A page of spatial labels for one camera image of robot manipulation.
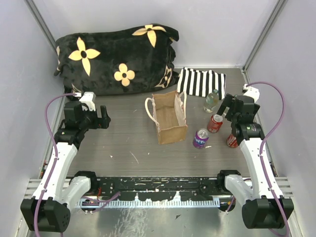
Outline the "lying red Coca-Cola can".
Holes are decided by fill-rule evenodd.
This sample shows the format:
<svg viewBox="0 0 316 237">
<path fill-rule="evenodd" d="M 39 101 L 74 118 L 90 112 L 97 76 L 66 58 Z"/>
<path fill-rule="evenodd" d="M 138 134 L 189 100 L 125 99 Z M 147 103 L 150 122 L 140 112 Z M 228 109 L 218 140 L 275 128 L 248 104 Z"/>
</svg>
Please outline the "lying red Coca-Cola can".
<svg viewBox="0 0 316 237">
<path fill-rule="evenodd" d="M 227 145 L 230 147 L 230 148 L 236 148 L 238 147 L 238 143 L 237 143 L 237 138 L 233 135 L 233 134 L 230 134 L 227 138 Z"/>
</svg>

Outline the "clear glass soda bottle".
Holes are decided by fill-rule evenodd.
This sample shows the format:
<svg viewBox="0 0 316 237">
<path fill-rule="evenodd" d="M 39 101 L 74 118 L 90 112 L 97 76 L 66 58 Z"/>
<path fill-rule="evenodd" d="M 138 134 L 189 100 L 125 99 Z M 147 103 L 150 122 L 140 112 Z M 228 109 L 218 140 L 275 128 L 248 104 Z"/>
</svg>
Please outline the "clear glass soda bottle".
<svg viewBox="0 0 316 237">
<path fill-rule="evenodd" d="M 206 97 L 205 103 L 203 105 L 203 110 L 206 113 L 212 113 L 218 104 L 219 95 L 218 90 L 214 89 L 211 93 L 209 93 Z"/>
</svg>

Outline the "brown burlap canvas bag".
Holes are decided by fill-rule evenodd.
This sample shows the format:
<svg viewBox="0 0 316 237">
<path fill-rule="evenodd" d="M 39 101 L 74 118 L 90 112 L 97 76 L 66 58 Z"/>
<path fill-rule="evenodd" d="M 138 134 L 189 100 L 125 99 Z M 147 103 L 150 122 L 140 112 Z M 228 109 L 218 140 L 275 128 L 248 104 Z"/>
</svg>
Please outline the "brown burlap canvas bag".
<svg viewBox="0 0 316 237">
<path fill-rule="evenodd" d="M 186 92 L 171 91 L 153 94 L 145 100 L 145 110 L 155 123 L 160 145 L 181 142 L 186 139 Z"/>
</svg>

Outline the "upright red cola can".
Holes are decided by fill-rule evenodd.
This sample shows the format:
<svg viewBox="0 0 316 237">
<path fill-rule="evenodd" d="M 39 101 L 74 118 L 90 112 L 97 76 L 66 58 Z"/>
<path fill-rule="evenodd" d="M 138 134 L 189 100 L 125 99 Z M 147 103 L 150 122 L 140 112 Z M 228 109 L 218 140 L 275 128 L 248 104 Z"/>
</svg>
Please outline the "upright red cola can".
<svg viewBox="0 0 316 237">
<path fill-rule="evenodd" d="M 211 133 L 217 133 L 223 124 L 223 117 L 218 114 L 213 114 L 207 125 L 207 130 Z"/>
</svg>

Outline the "aluminium front rail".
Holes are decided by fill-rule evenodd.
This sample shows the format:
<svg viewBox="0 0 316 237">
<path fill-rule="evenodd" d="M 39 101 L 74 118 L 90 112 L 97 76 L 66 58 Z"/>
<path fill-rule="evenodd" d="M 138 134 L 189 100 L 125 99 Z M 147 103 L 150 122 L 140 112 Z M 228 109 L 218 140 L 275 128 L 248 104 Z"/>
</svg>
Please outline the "aluminium front rail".
<svg viewBox="0 0 316 237">
<path fill-rule="evenodd" d="M 220 188 L 215 177 L 98 177 L 99 188 L 87 197 L 107 200 L 108 207 L 218 207 L 232 194 Z"/>
</svg>

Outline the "purple Fanta can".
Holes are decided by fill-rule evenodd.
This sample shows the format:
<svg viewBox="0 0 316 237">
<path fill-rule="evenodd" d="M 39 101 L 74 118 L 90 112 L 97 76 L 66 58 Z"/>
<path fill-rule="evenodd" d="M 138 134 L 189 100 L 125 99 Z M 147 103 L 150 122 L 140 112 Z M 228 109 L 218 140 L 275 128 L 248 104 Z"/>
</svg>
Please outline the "purple Fanta can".
<svg viewBox="0 0 316 237">
<path fill-rule="evenodd" d="M 205 128 L 201 128 L 197 130 L 195 133 L 195 136 L 193 139 L 193 146 L 198 149 L 204 148 L 208 139 L 209 139 L 208 130 Z"/>
</svg>

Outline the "black floral plush blanket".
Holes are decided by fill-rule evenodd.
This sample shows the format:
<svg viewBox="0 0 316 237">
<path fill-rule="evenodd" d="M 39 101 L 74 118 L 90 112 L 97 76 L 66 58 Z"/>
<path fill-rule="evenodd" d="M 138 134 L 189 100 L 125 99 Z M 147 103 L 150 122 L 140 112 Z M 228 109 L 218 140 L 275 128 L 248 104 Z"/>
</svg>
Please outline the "black floral plush blanket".
<svg viewBox="0 0 316 237">
<path fill-rule="evenodd" d="M 171 46 L 179 32 L 148 24 L 116 32 L 74 33 L 56 41 L 59 76 L 66 93 L 97 96 L 153 92 L 178 82 Z"/>
</svg>

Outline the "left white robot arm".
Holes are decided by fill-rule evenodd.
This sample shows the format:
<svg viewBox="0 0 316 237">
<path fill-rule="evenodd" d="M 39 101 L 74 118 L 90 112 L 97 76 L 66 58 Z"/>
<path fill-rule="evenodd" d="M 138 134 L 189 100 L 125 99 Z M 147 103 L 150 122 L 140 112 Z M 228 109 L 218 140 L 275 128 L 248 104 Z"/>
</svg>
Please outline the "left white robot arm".
<svg viewBox="0 0 316 237">
<path fill-rule="evenodd" d="M 53 151 L 46 171 L 31 198 L 20 205 L 23 217 L 36 236 L 40 232 L 63 233 L 70 222 L 71 212 L 87 194 L 95 195 L 99 183 L 95 172 L 79 171 L 64 188 L 70 165 L 85 133 L 90 129 L 107 129 L 111 122 L 106 106 L 101 116 L 92 102 L 71 101 L 64 106 L 65 118 L 53 137 Z"/>
</svg>

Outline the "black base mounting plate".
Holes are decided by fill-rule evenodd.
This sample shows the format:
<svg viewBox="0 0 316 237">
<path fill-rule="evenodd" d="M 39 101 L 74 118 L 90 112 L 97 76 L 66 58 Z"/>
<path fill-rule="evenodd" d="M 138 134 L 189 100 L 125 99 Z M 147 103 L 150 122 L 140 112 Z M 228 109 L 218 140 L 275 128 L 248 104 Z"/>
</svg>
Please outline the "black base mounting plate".
<svg viewBox="0 0 316 237">
<path fill-rule="evenodd" d="M 180 201 L 213 200 L 215 196 L 231 196 L 215 177 L 97 177 L 96 184 L 85 193 L 107 200 L 116 193 L 119 200 Z"/>
</svg>

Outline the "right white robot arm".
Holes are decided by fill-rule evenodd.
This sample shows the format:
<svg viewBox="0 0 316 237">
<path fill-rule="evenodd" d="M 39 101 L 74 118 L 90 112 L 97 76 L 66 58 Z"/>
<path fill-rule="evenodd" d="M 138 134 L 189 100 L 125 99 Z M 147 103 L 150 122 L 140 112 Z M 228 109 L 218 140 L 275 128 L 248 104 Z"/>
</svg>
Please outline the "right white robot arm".
<svg viewBox="0 0 316 237">
<path fill-rule="evenodd" d="M 265 135 L 254 117 L 260 106 L 253 97 L 227 94 L 217 112 L 231 122 L 232 135 L 242 151 L 250 174 L 251 186 L 236 170 L 222 170 L 217 176 L 217 190 L 231 193 L 241 205 L 248 229 L 282 229 L 294 210 L 293 201 L 279 188 L 265 148 Z"/>
</svg>

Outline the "black white striped cloth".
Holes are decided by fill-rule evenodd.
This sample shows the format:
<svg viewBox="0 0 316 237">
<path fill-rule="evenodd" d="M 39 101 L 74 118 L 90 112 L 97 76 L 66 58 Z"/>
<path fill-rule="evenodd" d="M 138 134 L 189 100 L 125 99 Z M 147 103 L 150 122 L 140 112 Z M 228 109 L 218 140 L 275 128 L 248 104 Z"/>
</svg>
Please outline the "black white striped cloth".
<svg viewBox="0 0 316 237">
<path fill-rule="evenodd" d="M 206 97 L 216 89 L 219 99 L 222 100 L 225 97 L 226 81 L 226 74 L 184 67 L 179 75 L 177 92 L 184 91 L 187 95 Z"/>
</svg>

